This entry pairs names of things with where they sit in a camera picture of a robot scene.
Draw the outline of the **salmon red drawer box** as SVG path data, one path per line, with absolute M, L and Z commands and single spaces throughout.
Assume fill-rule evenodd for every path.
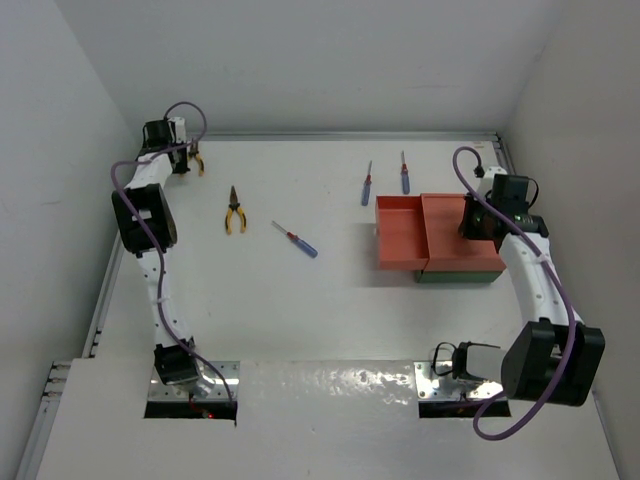
M 379 268 L 503 272 L 505 264 L 491 241 L 467 240 L 459 234 L 464 206 L 462 194 L 377 197 Z

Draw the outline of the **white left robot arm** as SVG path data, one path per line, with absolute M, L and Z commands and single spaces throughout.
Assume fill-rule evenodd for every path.
M 122 244 L 137 260 L 146 284 L 154 330 L 154 368 L 164 385 L 188 388 L 201 369 L 193 335 L 171 300 L 168 259 L 177 227 L 164 194 L 172 175 L 189 171 L 186 123 L 166 116 L 147 122 L 132 179 L 115 184 L 112 205 Z

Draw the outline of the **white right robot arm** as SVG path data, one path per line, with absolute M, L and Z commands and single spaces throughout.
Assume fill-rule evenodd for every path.
M 484 201 L 531 240 L 527 244 L 471 194 L 464 196 L 459 234 L 494 244 L 511 277 L 524 323 L 502 360 L 501 384 L 510 399 L 536 401 L 559 366 L 569 335 L 566 306 L 544 269 L 553 264 L 549 231 L 542 217 L 529 213 L 528 177 L 509 175 L 500 167 L 477 167 L 474 173 Z

